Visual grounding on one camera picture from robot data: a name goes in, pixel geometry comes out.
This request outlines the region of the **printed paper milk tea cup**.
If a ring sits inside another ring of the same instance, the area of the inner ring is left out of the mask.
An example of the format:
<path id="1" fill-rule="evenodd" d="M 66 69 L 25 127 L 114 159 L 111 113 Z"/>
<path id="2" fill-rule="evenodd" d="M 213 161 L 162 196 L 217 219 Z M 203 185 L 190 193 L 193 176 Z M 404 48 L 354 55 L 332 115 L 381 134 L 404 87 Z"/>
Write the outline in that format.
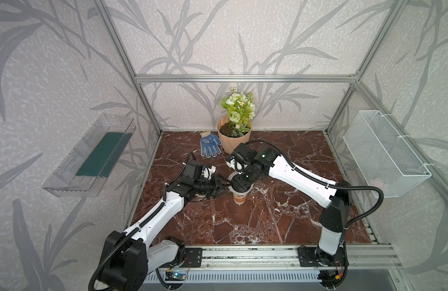
<path id="1" fill-rule="evenodd" d="M 234 193 L 233 193 L 233 199 L 234 199 L 234 202 L 235 202 L 237 205 L 242 205 L 242 204 L 244 204 L 245 201 L 246 201 L 246 197 L 247 197 L 247 195 L 248 195 L 248 192 L 242 192 L 242 193 L 240 193 L 240 192 L 234 192 Z"/>

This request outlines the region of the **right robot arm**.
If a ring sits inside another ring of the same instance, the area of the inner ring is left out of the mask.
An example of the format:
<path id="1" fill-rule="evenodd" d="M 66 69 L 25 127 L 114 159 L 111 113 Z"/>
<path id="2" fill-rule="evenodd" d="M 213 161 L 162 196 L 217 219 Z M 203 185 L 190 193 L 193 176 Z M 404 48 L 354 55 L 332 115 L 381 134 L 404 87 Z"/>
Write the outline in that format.
<path id="1" fill-rule="evenodd" d="M 247 192 L 256 180 L 271 177 L 311 197 L 324 208 L 320 216 L 322 234 L 314 253 L 304 257 L 314 259 L 323 266 L 333 265 L 349 227 L 378 210 L 385 198 L 383 191 L 375 186 L 352 186 L 346 181 L 336 183 L 322 178 L 293 163 L 275 144 L 262 139 L 256 142 L 265 143 L 268 147 L 252 150 L 249 148 L 252 141 L 248 141 L 239 144 L 226 158 L 227 165 L 237 172 L 231 179 L 232 188 L 239 193 Z M 369 210 L 349 219 L 351 192 L 361 190 L 376 192 L 378 200 Z"/>

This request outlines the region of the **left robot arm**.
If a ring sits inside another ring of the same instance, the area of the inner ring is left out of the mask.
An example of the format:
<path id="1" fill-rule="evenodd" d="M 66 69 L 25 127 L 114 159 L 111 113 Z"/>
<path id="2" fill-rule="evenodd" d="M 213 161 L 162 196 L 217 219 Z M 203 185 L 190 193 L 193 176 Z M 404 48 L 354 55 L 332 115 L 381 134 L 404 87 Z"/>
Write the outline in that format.
<path id="1" fill-rule="evenodd" d="M 221 175 L 211 175 L 199 179 L 181 177 L 165 185 L 162 199 L 146 215 L 123 232 L 113 231 L 106 238 L 88 290 L 95 290 L 95 282 L 99 281 L 108 291 L 137 291 L 152 271 L 179 259 L 181 243 L 176 239 L 156 245 L 152 242 L 197 194 L 216 198 L 225 193 L 225 183 Z"/>

